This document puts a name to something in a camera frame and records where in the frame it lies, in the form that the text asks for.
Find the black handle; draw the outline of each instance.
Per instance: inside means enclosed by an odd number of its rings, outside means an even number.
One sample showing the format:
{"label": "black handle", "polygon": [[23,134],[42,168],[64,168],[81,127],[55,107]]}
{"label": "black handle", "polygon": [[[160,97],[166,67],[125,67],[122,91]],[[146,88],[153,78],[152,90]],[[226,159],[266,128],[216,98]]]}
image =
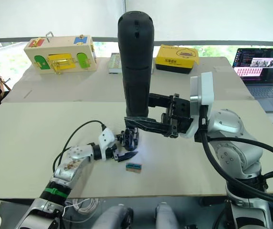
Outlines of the black handle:
{"label": "black handle", "polygon": [[143,12],[131,11],[118,20],[127,116],[148,116],[148,95],[154,48],[154,25]]}

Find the green band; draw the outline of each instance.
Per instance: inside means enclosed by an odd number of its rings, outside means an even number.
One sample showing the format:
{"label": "green band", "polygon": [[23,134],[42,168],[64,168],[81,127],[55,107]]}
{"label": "green band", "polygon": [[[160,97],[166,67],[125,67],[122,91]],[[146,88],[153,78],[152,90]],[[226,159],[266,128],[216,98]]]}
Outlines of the green band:
{"label": "green band", "polygon": [[68,198],[67,194],[65,194],[65,193],[63,193],[61,191],[58,191],[58,189],[55,188],[55,187],[54,188],[46,187],[44,191],[49,192],[49,193],[51,193],[53,195],[58,195],[58,196],[61,196],[61,197],[64,197],[64,198]]}

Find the laptop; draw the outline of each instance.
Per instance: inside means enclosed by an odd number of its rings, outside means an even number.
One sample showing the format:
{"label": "laptop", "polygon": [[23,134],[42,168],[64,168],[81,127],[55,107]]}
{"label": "laptop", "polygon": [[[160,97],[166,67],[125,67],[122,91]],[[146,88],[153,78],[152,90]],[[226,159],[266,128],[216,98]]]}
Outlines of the laptop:
{"label": "laptop", "polygon": [[238,49],[235,72],[266,112],[273,112],[273,49]]}

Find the laptop screen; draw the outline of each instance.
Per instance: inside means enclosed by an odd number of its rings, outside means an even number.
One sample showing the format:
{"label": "laptop screen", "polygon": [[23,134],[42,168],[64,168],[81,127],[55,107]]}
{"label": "laptop screen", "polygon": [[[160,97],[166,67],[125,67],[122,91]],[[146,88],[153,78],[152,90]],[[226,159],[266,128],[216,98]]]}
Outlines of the laptop screen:
{"label": "laptop screen", "polygon": [[245,84],[273,84],[273,49],[238,49],[233,68]]}

